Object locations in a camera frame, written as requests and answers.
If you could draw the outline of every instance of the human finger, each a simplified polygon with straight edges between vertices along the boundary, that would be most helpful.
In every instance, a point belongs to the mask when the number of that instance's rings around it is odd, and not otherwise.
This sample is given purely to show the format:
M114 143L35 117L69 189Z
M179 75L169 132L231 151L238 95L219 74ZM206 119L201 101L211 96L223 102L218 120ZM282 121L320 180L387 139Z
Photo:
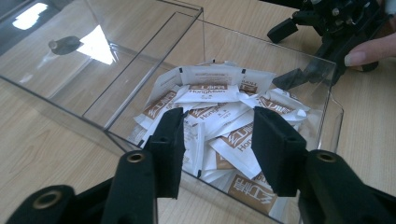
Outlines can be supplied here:
M364 42L345 57L346 66L358 66L396 56L396 33Z

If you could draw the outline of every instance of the fingernail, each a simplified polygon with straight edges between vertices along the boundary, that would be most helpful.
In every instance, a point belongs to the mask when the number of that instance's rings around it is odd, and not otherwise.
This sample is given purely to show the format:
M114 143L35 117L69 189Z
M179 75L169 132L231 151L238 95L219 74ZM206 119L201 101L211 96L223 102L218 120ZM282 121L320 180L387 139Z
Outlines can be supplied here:
M344 63L346 66L356 66L364 64L364 60L366 59L366 53L363 51L357 51L353 53L349 53L344 58Z

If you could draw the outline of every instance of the screw hole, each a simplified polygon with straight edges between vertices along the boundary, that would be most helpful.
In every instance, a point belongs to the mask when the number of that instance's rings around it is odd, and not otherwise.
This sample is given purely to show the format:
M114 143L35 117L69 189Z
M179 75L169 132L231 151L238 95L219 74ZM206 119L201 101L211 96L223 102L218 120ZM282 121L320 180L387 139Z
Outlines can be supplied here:
M35 209L45 209L55 205L62 199L62 193L59 190L51 190L40 197L38 197L33 202L33 208Z
M320 159L321 161L326 161L326 162L335 162L336 159L333 155L328 154L328 153L319 153L317 155L318 159Z
M141 153L135 153L133 155L130 155L126 160L128 162L140 162L143 159L145 159L145 155L143 155Z
M161 141L161 142L167 142L167 141L168 141L168 138L167 138L167 137L161 137L161 138L160 138L160 141Z

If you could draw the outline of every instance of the printed label on packet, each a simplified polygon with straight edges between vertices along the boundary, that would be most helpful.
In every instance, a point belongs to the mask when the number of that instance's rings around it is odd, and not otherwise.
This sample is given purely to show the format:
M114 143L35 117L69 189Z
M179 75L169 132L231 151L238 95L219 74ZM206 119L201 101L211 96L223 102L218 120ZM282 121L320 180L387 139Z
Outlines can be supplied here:
M254 119L254 111L253 110L249 110L248 112L244 113L243 115L241 115L240 117L238 117L237 119L234 119L226 124L224 124L220 129L218 129L216 132L208 135L206 137L206 141L210 140L212 138L215 137L219 137L222 136L226 133L230 133L234 130L237 130L245 125L248 125L249 123L253 122Z
M182 66L183 85L237 85L242 82L242 69L232 66Z
M235 167L222 158L217 151L208 144L205 144L201 179L207 183L211 183L216 179L227 175L234 169Z
M287 114L287 113L290 113L291 111L293 111L291 108L287 107L286 105L282 105L280 103L274 103L274 102L270 101L269 99L266 99L263 96L260 96L259 98L257 98L257 100L258 100L259 106L273 110L276 113L278 113L279 115Z
M193 109L186 117L190 123L205 123L205 138L212 136L224 124L240 117L249 107L240 102L220 103L217 106Z
M277 199L262 173L251 180L235 173L224 191L264 214L270 213Z
M147 107L142 114L135 117L134 120L140 124L143 128L149 129L152 122L161 114L170 109L175 108L174 99L177 96L177 91L180 89L179 86L174 86L172 90L166 93L159 100L155 101L152 105Z
M232 164L230 164L229 161L224 159L224 157L220 156L218 152L216 152L216 168L218 170L235 169L235 167Z
M167 92L171 91L176 85L182 85L178 67L157 77L145 107L152 105Z
M274 73L252 69L244 69L243 71L245 72L245 75L242 79L239 90L248 93L264 93L268 91L274 77L276 76Z
M187 85L183 86L177 94L180 95L175 103L211 102L226 103L237 102L239 98L238 87L233 85Z
M261 171L251 149L252 132L253 122L209 142L213 149L250 179Z
M212 106L216 106L218 103L210 103L210 102L194 102L194 103L179 103L177 104L177 107L183 107L183 112L186 113L189 110L192 109L202 109L202 108L208 108Z
M291 97L292 94L287 91L282 91L281 89L273 89L269 90L264 94L264 97L272 102L277 104L285 105L291 109L302 109L303 111L308 111L310 108L306 105L303 105L300 101L296 100L296 98Z
M149 137L154 134L155 130L157 129L158 124L160 124L162 117L163 117L163 113L160 113L160 115L157 116L157 118L155 118L154 121L152 121L151 126L149 126L147 131L144 133L141 141L139 142L139 144L140 144L140 145L138 145L139 147L143 148L146 145L147 141L149 140Z

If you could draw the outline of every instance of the clear acrylic box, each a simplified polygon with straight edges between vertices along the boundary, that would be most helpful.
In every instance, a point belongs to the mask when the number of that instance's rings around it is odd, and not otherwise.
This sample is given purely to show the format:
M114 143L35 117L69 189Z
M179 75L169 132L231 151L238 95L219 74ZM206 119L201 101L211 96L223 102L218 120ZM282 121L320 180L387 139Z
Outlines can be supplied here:
M75 0L2 52L0 78L49 118L121 155L138 149L129 140L134 117L145 109L157 77L171 69L215 59L281 76L316 61L321 79L289 92L318 112L303 123L307 149L335 152L343 117L329 85L335 64L204 22L202 14L200 7L173 1ZM67 36L79 38L78 49L54 53L51 43L59 47ZM270 217L297 222L297 211L296 199L288 199Z

